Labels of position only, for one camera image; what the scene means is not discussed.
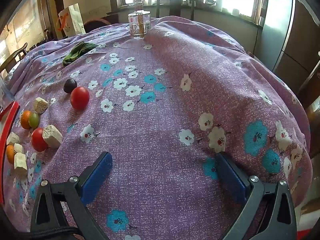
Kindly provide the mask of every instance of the tomato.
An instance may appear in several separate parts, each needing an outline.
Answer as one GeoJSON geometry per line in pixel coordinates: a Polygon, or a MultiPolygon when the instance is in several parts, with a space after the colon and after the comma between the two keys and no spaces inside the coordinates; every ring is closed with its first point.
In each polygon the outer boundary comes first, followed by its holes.
{"type": "Polygon", "coordinates": [[[83,110],[89,103],[90,94],[84,87],[75,88],[70,95],[70,103],[76,110],[83,110]]]}
{"type": "Polygon", "coordinates": [[[37,152],[42,152],[48,148],[47,143],[42,138],[43,128],[38,127],[31,134],[31,145],[37,152]]]}

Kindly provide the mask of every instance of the dark purple fruit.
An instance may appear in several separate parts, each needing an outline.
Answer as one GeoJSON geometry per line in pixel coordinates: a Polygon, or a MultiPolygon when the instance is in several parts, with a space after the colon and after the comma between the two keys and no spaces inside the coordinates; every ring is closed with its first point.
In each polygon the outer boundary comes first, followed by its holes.
{"type": "Polygon", "coordinates": [[[73,78],[69,78],[64,86],[63,86],[63,90],[67,93],[67,94],[71,94],[71,92],[77,87],[77,82],[73,79],[73,78]]]}

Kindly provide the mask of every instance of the tofu cube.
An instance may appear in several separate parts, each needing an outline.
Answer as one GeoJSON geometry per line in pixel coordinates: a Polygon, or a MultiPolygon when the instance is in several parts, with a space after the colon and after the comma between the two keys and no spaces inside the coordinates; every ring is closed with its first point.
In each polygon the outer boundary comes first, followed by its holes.
{"type": "Polygon", "coordinates": [[[43,98],[36,98],[33,102],[33,108],[38,114],[43,114],[43,112],[48,108],[49,104],[43,98]]]}
{"type": "Polygon", "coordinates": [[[43,129],[42,138],[50,148],[54,149],[58,149],[63,140],[62,134],[53,125],[48,125],[43,129]]]}
{"type": "Polygon", "coordinates": [[[15,144],[14,144],[13,150],[14,150],[14,153],[24,153],[24,152],[23,152],[23,147],[22,147],[22,145],[19,144],[19,143],[15,143],[15,144]]]}
{"type": "Polygon", "coordinates": [[[11,132],[7,138],[7,145],[14,146],[15,143],[19,143],[20,138],[18,135],[16,135],[14,132],[11,132]]]}
{"type": "Polygon", "coordinates": [[[26,156],[23,153],[16,153],[14,156],[14,170],[18,174],[28,174],[26,156]]]}

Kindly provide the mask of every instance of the windowsill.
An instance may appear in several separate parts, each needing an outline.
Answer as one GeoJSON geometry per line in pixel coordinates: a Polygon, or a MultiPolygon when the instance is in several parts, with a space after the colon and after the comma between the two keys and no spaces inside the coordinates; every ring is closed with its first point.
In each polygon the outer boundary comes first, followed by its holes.
{"type": "MultiPolygon", "coordinates": [[[[153,4],[153,5],[145,5],[143,6],[143,9],[148,9],[148,8],[155,8],[156,7],[156,4],[153,4]]],[[[168,4],[160,4],[160,8],[169,8],[169,5],[168,4]]],[[[181,8],[182,9],[185,9],[185,8],[190,8],[190,6],[188,5],[181,5],[181,8]]],[[[229,16],[229,17],[233,17],[233,18],[236,18],[238,20],[241,20],[241,21],[244,21],[246,23],[249,23],[251,25],[254,25],[256,26],[257,28],[262,28],[261,26],[255,24],[254,22],[250,21],[249,19],[251,19],[250,17],[248,16],[245,16],[245,15],[239,15],[239,16],[233,16],[232,14],[230,13],[225,13],[225,12],[220,12],[220,11],[216,11],[214,8],[212,7],[195,7],[195,11],[207,11],[207,12],[212,12],[214,14],[222,14],[222,15],[226,15],[226,16],[229,16]]],[[[118,13],[118,12],[123,12],[123,11],[134,11],[134,6],[132,5],[124,5],[124,6],[121,6],[119,7],[116,11],[112,11],[112,12],[109,12],[107,13],[107,15],[111,15],[111,14],[115,14],[115,13],[118,13]]]]}

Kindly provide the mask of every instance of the orange fruit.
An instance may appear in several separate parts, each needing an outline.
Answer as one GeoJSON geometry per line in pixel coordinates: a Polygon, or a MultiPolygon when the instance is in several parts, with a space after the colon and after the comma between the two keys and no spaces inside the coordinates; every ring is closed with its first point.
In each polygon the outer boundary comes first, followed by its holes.
{"type": "Polygon", "coordinates": [[[20,123],[22,128],[24,129],[30,129],[31,126],[29,124],[29,116],[30,116],[31,112],[30,111],[24,111],[21,118],[20,118],[20,123]]]}
{"type": "Polygon", "coordinates": [[[5,153],[7,155],[7,158],[8,158],[8,162],[11,163],[11,164],[14,164],[14,147],[13,145],[8,145],[6,150],[5,150],[5,153]]]}

